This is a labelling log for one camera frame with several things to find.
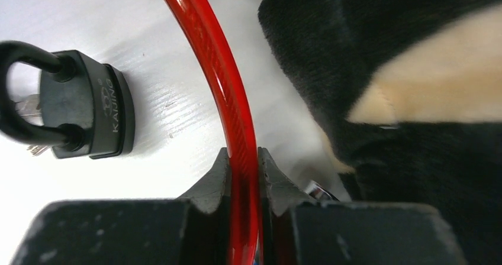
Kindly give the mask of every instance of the red cable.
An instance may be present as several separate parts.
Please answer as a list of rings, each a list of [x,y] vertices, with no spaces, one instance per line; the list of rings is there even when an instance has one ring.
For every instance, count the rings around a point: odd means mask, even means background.
[[[166,2],[199,60],[225,131],[232,171],[229,264],[251,265],[261,215],[256,138],[244,86],[209,2]]]

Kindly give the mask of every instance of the black fabric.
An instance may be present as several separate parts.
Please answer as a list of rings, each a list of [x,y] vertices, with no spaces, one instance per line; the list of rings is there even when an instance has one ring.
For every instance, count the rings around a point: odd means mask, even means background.
[[[471,264],[502,264],[502,124],[382,128],[346,116],[380,65],[501,1],[263,0],[258,13],[274,56],[334,154],[356,169],[350,195],[437,207]]]
[[[339,176],[350,198],[353,201],[361,201],[361,189],[356,180],[356,175],[354,173],[340,173]]]

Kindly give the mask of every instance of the black padlock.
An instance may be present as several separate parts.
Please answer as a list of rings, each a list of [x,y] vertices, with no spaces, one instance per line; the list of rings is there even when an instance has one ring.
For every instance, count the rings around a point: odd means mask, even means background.
[[[17,114],[7,91],[7,73],[16,62],[41,69],[43,126]],[[0,130],[26,144],[52,146],[58,159],[92,159],[130,153],[134,105],[121,72],[76,50],[49,53],[19,41],[0,43]]]

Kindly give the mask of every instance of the white wooden surface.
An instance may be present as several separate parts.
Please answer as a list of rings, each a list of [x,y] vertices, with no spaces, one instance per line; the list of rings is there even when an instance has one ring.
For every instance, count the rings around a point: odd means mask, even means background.
[[[258,145],[301,187],[314,179],[339,195],[305,105],[270,54],[260,0],[209,0],[240,69]],[[225,145],[218,113],[193,52],[163,0],[0,0],[0,40],[48,51],[77,49],[123,71],[137,135],[129,156],[93,161],[31,157],[0,134],[0,264],[7,264],[37,212],[62,199],[174,198]],[[38,71],[17,65],[13,98],[37,92]]]

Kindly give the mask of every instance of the brand logo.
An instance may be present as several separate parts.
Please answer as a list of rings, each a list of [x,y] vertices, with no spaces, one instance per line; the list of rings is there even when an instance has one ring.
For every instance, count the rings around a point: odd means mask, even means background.
[[[105,112],[105,116],[108,117],[112,112],[111,99],[110,93],[104,86],[101,87],[101,103],[103,104],[103,111]]]

